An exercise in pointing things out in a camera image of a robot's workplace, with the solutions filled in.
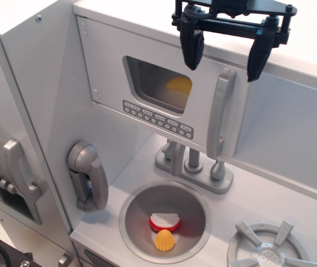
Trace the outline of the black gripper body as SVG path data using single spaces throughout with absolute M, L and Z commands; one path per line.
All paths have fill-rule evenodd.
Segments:
M 285 45 L 290 21 L 297 8 L 278 1 L 176 1 L 172 25 L 181 30 L 183 20 L 193 21 L 194 30 Z

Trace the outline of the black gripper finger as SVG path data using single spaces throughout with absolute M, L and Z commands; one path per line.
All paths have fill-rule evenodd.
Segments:
M 195 19 L 180 20 L 180 42 L 186 66 L 195 70 L 204 51 L 204 32 L 197 29 Z
M 259 29 L 254 43 L 251 46 L 247 62 L 247 81 L 253 82 L 259 79 L 274 48 L 276 29 Z

